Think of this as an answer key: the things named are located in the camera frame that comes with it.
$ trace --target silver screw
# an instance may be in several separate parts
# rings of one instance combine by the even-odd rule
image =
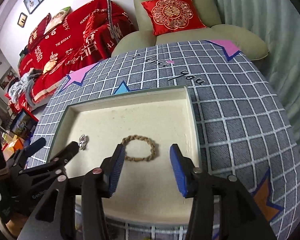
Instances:
[[[231,182],[236,182],[236,181],[238,180],[237,177],[234,176],[234,175],[229,175],[229,176],[228,176],[228,179],[229,179],[229,181],[231,181]]]
[[[202,169],[201,169],[201,168],[194,167],[194,168],[193,168],[193,172],[194,172],[195,174],[200,174],[200,173],[202,173]]]
[[[58,177],[58,181],[60,181],[60,182],[65,181],[66,178],[67,178],[67,177],[66,177],[65,175],[60,175],[60,176]]]
[[[101,168],[95,168],[93,169],[92,173],[93,174],[100,174],[102,172],[102,169]]]

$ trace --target brown hair tie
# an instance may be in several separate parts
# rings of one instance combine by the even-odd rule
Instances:
[[[124,157],[125,160],[130,161],[130,162],[141,162],[141,161],[149,162],[149,161],[154,159],[154,157],[155,157],[155,142],[153,140],[151,140],[148,137],[139,136],[139,135],[135,134],[135,135],[129,135],[128,137],[123,138],[122,139],[122,144],[127,145],[129,143],[129,141],[132,141],[132,140],[146,141],[147,144],[149,144],[150,147],[151,147],[151,149],[150,149],[151,154],[147,157],[144,157],[144,158],[129,157],[129,156],[126,155]]]

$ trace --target shallow tray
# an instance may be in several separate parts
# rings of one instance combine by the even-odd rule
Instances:
[[[51,160],[71,141],[89,136],[86,150],[66,165],[69,178],[99,167],[128,135],[147,136],[156,142],[158,156],[150,162],[125,161],[117,191],[103,199],[106,216],[151,224],[187,224],[192,199],[178,191],[169,158],[177,143],[182,154],[199,166],[199,144],[191,100],[186,87],[138,90],[67,107],[50,149]],[[150,146],[131,141],[126,153],[148,156]]]

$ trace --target embroidered floral pattern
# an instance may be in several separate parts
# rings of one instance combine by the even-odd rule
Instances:
[[[157,24],[170,30],[187,27],[193,17],[190,6],[180,0],[159,0],[151,13]]]

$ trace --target gray grid tablecloth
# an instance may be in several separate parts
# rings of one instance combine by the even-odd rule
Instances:
[[[146,61],[173,60],[162,66]],[[186,70],[204,83],[186,76]],[[33,167],[46,162],[58,123],[70,104],[112,95],[124,81],[130,90],[186,85],[197,123],[202,166],[210,174],[235,174],[252,193],[270,168],[271,202],[283,207],[271,221],[278,239],[286,239],[300,220],[300,161],[285,110],[257,68],[239,53],[227,61],[223,50],[207,41],[178,42],[140,49],[104,60],[86,75],[82,87],[72,84],[49,101],[32,141],[47,145],[29,159]],[[219,230],[215,199],[214,234]],[[183,239],[186,225],[138,226],[110,221],[120,239]]]

